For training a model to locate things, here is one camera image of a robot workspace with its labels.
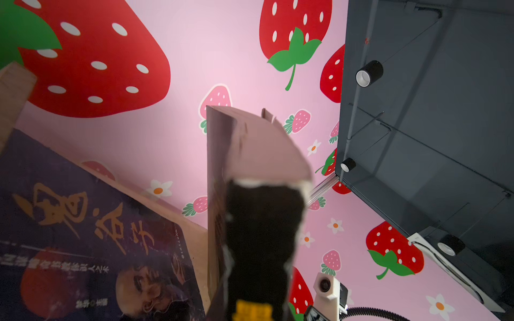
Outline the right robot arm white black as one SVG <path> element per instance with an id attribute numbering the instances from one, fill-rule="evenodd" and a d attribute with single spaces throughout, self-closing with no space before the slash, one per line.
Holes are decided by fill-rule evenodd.
<path id="1" fill-rule="evenodd" d="M 370 308 L 370 307 L 353 307 L 348 308 L 345 311 L 337 313 L 337 318 L 335 320 L 344 320 L 346 318 L 354 317 L 354 316 L 374 316 L 377 318 L 383 318 L 386 320 L 392 321 L 409 321 L 409 319 L 400 316 L 391 311 L 382 310 L 378 308 Z M 318 311 L 315 307 L 309 306 L 306 313 L 304 314 L 303 320 L 309 321 L 329 321 L 329 318 L 323 315 L 320 311 Z"/>

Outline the dark blue portrait cover book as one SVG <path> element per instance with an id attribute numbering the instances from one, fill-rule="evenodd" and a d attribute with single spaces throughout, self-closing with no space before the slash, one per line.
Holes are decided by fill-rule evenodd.
<path id="1" fill-rule="evenodd" d="M 19 130 L 1 152 L 2 320 L 203 320 L 181 227 Z"/>

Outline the black antler cover book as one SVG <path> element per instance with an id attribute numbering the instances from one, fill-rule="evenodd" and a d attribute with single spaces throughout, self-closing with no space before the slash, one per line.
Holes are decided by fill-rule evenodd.
<path id="1" fill-rule="evenodd" d="M 298 236 L 313 188 L 270 112 L 207 107 L 208 320 L 290 320 Z"/>

